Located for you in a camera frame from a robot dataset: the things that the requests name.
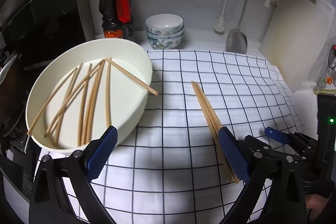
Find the wooden chopstick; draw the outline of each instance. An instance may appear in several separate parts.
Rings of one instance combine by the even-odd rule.
[[[29,130],[27,132],[27,134],[29,136],[31,136],[33,129],[35,128],[37,121],[39,120],[39,118],[41,117],[41,115],[43,114],[43,112],[45,111],[45,109],[47,108],[48,104],[50,103],[50,101],[54,98],[55,94],[59,91],[59,89],[64,85],[64,83],[69,79],[69,77],[75,72],[77,68],[74,68],[69,74],[68,76],[58,85],[58,87],[50,94],[49,98],[46,100],[46,102],[44,103],[44,105],[41,107],[41,109],[39,110],[39,112],[37,113],[36,117],[34,118],[33,122],[31,123]]]
[[[92,68],[92,64],[90,64],[88,71],[90,71],[91,68]],[[79,110],[77,146],[81,145],[81,139],[82,139],[82,133],[83,133],[84,109],[85,109],[85,102],[86,102],[86,95],[87,95],[88,87],[89,87],[89,79],[86,80],[85,83],[84,83],[82,101],[81,101],[81,106],[80,106],[80,110]]]
[[[103,62],[100,65],[100,70],[98,71],[96,79],[95,79],[94,93],[93,93],[93,98],[92,98],[91,105],[90,105],[89,120],[87,122],[85,143],[89,143],[91,141],[91,137],[92,137],[93,116],[94,116],[94,113],[95,113],[97,95],[98,95],[101,76],[102,76],[103,70],[104,70],[104,65],[105,65],[105,62]]]
[[[228,181],[229,181],[229,183],[232,183],[232,182],[234,182],[234,179],[233,179],[233,175],[232,175],[231,169],[229,168],[229,165],[227,163],[225,155],[224,155],[224,153],[223,153],[223,151],[221,149],[221,146],[220,146],[220,144],[218,142],[218,136],[217,136],[216,128],[215,128],[217,126],[214,124],[214,121],[211,120],[210,111],[207,109],[207,107],[205,105],[205,102],[204,102],[204,99],[202,98],[202,96],[201,96],[201,94],[200,94],[200,92],[198,90],[198,87],[196,86],[195,82],[191,82],[191,83],[192,83],[192,87],[193,87],[193,89],[195,91],[195,94],[197,96],[198,102],[199,102],[199,104],[201,106],[201,109],[203,111],[203,114],[205,116],[205,119],[206,119],[206,121],[208,123],[209,129],[210,129],[212,138],[214,139],[214,142],[216,144],[219,156],[222,159],[222,163],[223,163],[224,170],[226,172]]]
[[[216,112],[214,111],[214,109],[212,108],[208,98],[206,97],[206,95],[204,94],[203,90],[201,89],[201,87],[199,86],[199,84],[197,82],[195,82],[195,85],[198,87],[198,90],[199,90],[199,93],[202,95],[202,97],[204,98],[204,102],[206,103],[209,111],[210,111],[210,115],[213,117],[213,120],[214,120],[214,123],[217,125],[217,128],[216,128],[216,135],[218,136],[218,133],[219,133],[219,130],[223,127],[221,121],[219,120],[218,116],[216,115]],[[230,164],[228,164],[230,169],[231,169],[231,173],[233,175],[233,178],[235,180],[235,183],[239,183],[239,179],[236,175],[236,173],[234,172],[234,170],[232,169],[232,167],[230,166]]]
[[[106,128],[112,125],[111,122],[111,106],[110,106],[110,81],[111,81],[111,63],[108,63],[106,72],[106,86],[105,86],[105,120]]]
[[[226,174],[228,176],[229,182],[239,182],[238,177],[236,176],[235,172],[231,169],[230,165],[228,164],[226,157],[221,149],[221,146],[218,142],[218,131],[222,127],[220,120],[218,119],[215,111],[213,110],[211,104],[209,103],[208,99],[206,98],[205,94],[203,93],[203,90],[198,85],[198,83],[192,81],[192,87],[195,91],[195,94],[197,96],[197,99],[199,101],[199,104],[202,108],[202,111],[204,113],[204,116],[206,118],[206,121],[209,125],[211,135],[214,139],[214,142],[216,144],[218,153],[222,159],[224,169],[226,171]]]
[[[84,85],[81,85],[80,88],[77,90],[76,94],[71,98],[70,102],[66,105],[65,109],[63,112],[66,112],[68,110],[68,108],[70,107],[70,105],[73,103],[73,101],[77,98],[78,94],[82,91]],[[51,135],[53,134],[53,132],[56,130],[56,126],[57,123],[55,122],[54,125],[52,126],[52,129],[50,130],[49,133],[45,133],[44,137],[49,137],[51,138]]]
[[[71,98],[76,94],[76,92],[80,89],[80,87],[83,85],[83,83],[88,80],[91,75],[93,73],[96,73],[96,68],[103,62],[103,60],[101,60],[97,65],[95,65],[92,70],[90,70],[90,72],[87,73],[87,75],[78,83],[78,85],[76,85],[73,89],[73,91],[71,92],[71,94],[69,95],[69,97],[66,99],[66,101],[63,103],[63,105],[61,106],[61,108],[58,110],[58,112],[56,113],[56,115],[54,116],[53,120],[51,121],[50,125],[48,126],[47,130],[46,130],[46,134],[50,133],[51,128],[53,127],[54,123],[56,122],[56,120],[58,119],[58,117],[62,114],[62,112],[65,110],[65,108],[67,107],[68,102],[71,100]]]
[[[91,88],[89,102],[88,102],[87,107],[86,107],[86,113],[85,113],[85,118],[84,118],[83,132],[82,132],[82,136],[81,136],[81,144],[80,145],[86,144],[86,134],[87,134],[87,130],[88,130],[90,109],[91,109],[93,94],[95,92],[95,86],[96,86],[96,82],[97,82],[97,77],[99,76],[100,68],[101,68],[101,64],[98,67],[97,74],[96,74],[96,77],[94,79],[94,82],[93,82],[93,85],[92,85],[92,88]]]
[[[71,79],[71,82],[70,82],[70,85],[68,87],[68,90],[67,90],[67,93],[64,97],[64,100],[63,102],[68,98],[68,96],[71,94],[73,88],[74,88],[74,85],[77,81],[77,78],[78,78],[78,75],[81,71],[83,67],[83,63],[81,63],[79,65],[78,68],[76,68],[76,72],[75,74],[73,75],[72,79]],[[65,111],[63,111],[63,113],[59,116],[58,118],[58,121],[57,121],[57,126],[56,126],[56,134],[55,134],[55,138],[54,138],[54,145],[57,145],[58,144],[58,139],[59,139],[59,134],[60,134],[60,131],[61,131],[61,126],[62,126],[62,122],[63,122],[63,118],[64,118],[64,114],[65,114]]]
[[[106,58],[105,60],[107,60],[111,65],[113,65],[118,70],[120,70],[123,74],[125,74],[126,76],[131,78],[134,82],[138,83],[140,86],[144,87],[146,90],[153,93],[155,96],[158,96],[159,93],[154,88],[152,88],[149,85],[147,85],[146,83],[142,82],[139,78],[135,77],[133,74],[131,74],[130,72],[125,70],[123,67],[121,67],[117,63],[113,62],[112,60],[110,60],[108,58]]]

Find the large white bowl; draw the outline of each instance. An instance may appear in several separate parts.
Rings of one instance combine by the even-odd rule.
[[[182,30],[184,19],[173,14],[158,14],[146,19],[146,32],[153,35],[172,35]]]
[[[60,55],[38,77],[31,89],[26,106],[27,127],[30,127],[33,119],[48,99],[52,90],[64,79],[65,75],[83,62],[84,66],[76,81],[76,84],[78,84],[86,75],[89,63],[95,65],[99,60],[106,57],[111,57],[114,62],[150,85],[152,81],[152,63],[147,53],[138,44],[119,38],[104,38],[86,42]],[[106,71],[107,63],[104,67],[95,107],[92,140],[100,138],[106,130]],[[52,118],[62,105],[70,79],[57,92],[48,105],[45,114],[38,120],[36,127],[32,131],[32,138],[40,147],[51,152],[67,155],[77,149],[83,150],[86,147],[86,145],[77,146],[79,106],[82,92],[76,97],[64,115],[59,137],[59,145],[64,149],[56,148],[51,140],[45,138],[44,135],[47,125],[50,124]],[[133,131],[139,122],[147,103],[148,91],[113,66],[111,66],[110,81],[111,119],[112,125],[118,130],[117,144],[119,144]],[[92,85],[93,79],[89,83],[86,102],[88,102],[90,86]]]

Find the white cutting board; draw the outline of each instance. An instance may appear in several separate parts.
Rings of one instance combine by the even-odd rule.
[[[279,0],[259,48],[294,92],[316,62],[335,8],[325,0]]]

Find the plastic bottle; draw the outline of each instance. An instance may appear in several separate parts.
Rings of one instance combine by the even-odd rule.
[[[103,15],[102,28],[106,38],[134,41],[130,0],[100,0],[99,11]]]

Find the red label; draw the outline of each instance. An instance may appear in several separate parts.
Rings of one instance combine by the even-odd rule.
[[[117,15],[121,22],[127,23],[131,21],[131,10],[129,0],[116,0]]]
[[[105,38],[124,38],[122,30],[105,31],[104,36]]]

